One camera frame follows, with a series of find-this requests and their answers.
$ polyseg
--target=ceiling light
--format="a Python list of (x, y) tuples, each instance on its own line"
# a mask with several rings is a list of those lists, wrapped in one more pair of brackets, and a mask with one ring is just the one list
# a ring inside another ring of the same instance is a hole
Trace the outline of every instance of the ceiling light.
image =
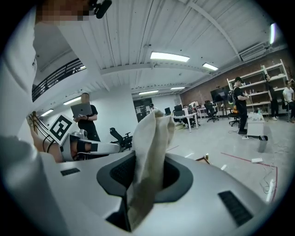
[(214, 71), (217, 71), (217, 70), (218, 70), (217, 67), (215, 67), (215, 66), (213, 66), (213, 65), (210, 65), (210, 64), (208, 64), (208, 63), (204, 63), (203, 66), (206, 67), (206, 68), (209, 68), (209, 69), (211, 69), (211, 70), (214, 70)]
[(175, 88), (171, 88), (171, 90), (179, 90), (179, 89), (184, 89), (185, 87), (175, 87)]
[(275, 41), (275, 35), (276, 35), (276, 29), (275, 29), (275, 23), (271, 24), (271, 38), (269, 43), (272, 44)]
[(148, 92), (141, 92), (138, 95), (143, 95), (143, 94), (153, 94), (153, 93), (157, 93), (158, 90), (154, 90), (154, 91), (148, 91)]
[(163, 59), (163, 60), (173, 60), (173, 61), (187, 62), (189, 60), (189, 57), (179, 56), (179, 55), (170, 54), (170, 53), (152, 52), (151, 59)]
[(80, 99), (81, 99), (81, 97), (74, 98), (74, 99), (72, 99), (72, 100), (66, 101), (66, 102), (64, 103), (64, 105), (68, 105), (68, 104), (70, 104), (70, 103), (72, 103), (72, 102), (75, 102), (75, 101), (78, 101), (78, 100), (80, 100)]
[(48, 115), (48, 114), (51, 113), (51, 112), (53, 112), (53, 109), (48, 110), (47, 112), (45, 112), (45, 113), (42, 114), (41, 116), (46, 116), (46, 115)]

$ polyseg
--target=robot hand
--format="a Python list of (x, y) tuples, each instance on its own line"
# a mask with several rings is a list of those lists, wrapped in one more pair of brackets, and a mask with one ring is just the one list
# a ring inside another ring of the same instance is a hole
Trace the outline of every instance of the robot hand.
[(80, 130), (80, 132), (73, 132), (67, 134), (65, 141), (60, 146), (63, 161), (77, 160), (77, 155), (80, 153), (87, 155), (105, 155), (111, 153), (118, 153), (120, 146), (114, 143), (103, 143), (87, 139), (87, 132)]

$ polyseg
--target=black railing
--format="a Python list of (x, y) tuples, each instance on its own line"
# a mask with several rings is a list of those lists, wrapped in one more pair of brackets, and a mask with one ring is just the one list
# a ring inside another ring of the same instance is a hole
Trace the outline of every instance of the black railing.
[(84, 70), (85, 68), (86, 67), (83, 65), (79, 58), (60, 67), (32, 89), (32, 100), (35, 101), (38, 97), (41, 96), (41, 94), (50, 89), (53, 85), (71, 76), (72, 74)]

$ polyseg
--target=gray floor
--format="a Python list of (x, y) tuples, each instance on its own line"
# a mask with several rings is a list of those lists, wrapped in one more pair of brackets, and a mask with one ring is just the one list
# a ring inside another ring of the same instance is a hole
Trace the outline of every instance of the gray floor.
[[(237, 133), (228, 133), (238, 130), (237, 126), (229, 125), (231, 120), (221, 118), (207, 123), (207, 118), (203, 118), (198, 130), (194, 128), (191, 133), (188, 128), (176, 130), (167, 152), (190, 159), (208, 153), (212, 165), (218, 168), (226, 165), (224, 171), (265, 202), (280, 199), (295, 170), (295, 124), (286, 122), (284, 117), (278, 121), (265, 119), (265, 135), (269, 140), (265, 151), (259, 153), (259, 140), (242, 140)], [(262, 158), (265, 165), (247, 161), (252, 158)]]

